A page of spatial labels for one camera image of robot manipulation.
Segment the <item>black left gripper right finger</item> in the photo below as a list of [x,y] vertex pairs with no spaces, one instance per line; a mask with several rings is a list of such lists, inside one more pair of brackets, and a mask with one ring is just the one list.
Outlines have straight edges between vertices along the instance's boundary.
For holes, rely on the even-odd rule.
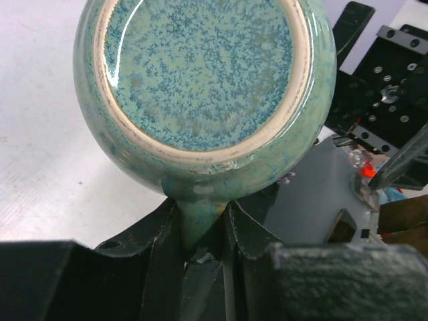
[[411,247],[286,245],[237,202],[223,222],[228,320],[427,319],[427,260]]

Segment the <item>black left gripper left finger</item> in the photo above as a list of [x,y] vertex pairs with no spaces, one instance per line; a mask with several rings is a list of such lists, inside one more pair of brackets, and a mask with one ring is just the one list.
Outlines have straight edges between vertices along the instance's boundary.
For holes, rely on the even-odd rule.
[[178,320],[183,268],[172,199],[95,249],[3,242],[1,319]]

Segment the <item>teal green mug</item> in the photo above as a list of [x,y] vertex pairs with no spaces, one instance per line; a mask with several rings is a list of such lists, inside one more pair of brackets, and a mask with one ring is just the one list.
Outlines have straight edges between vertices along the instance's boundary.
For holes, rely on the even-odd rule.
[[312,147],[337,70],[321,1],[88,1],[73,69],[90,132],[177,202],[189,253]]

